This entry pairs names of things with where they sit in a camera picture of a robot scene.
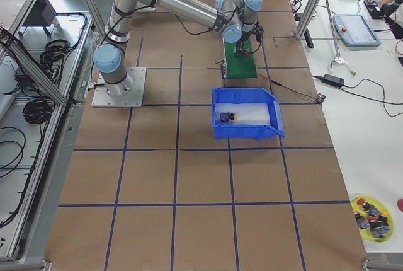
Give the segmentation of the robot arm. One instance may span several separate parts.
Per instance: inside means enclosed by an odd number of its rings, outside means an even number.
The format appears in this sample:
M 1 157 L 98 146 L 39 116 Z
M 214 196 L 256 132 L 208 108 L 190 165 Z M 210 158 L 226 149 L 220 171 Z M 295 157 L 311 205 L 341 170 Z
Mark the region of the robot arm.
M 258 51 L 262 0 L 114 0 L 105 35 L 94 51 L 98 80 L 93 104 L 139 107 L 148 74 L 177 72 L 186 54 L 194 67 Z

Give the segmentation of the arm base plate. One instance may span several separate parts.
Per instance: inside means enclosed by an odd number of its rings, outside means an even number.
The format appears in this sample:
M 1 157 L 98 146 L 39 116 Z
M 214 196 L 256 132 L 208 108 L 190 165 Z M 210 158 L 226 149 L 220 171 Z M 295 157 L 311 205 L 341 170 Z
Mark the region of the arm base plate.
M 108 84 L 102 73 L 99 74 L 98 84 L 92 99 L 95 108 L 140 108 L 143 102 L 146 67 L 127 67 L 127 77 L 120 84 Z

